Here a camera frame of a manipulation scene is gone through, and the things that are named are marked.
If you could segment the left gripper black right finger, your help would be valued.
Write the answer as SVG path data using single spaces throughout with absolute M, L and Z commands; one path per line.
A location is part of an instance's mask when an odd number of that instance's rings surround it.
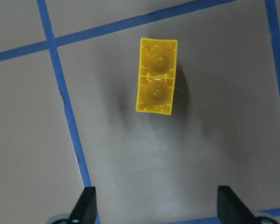
M 217 188 L 217 216 L 222 224 L 256 224 L 256 217 L 229 186 Z

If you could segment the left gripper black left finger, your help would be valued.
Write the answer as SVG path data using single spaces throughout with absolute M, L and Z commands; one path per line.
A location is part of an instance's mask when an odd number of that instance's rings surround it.
M 85 187 L 69 216 L 69 224 L 94 224 L 96 222 L 96 189 Z

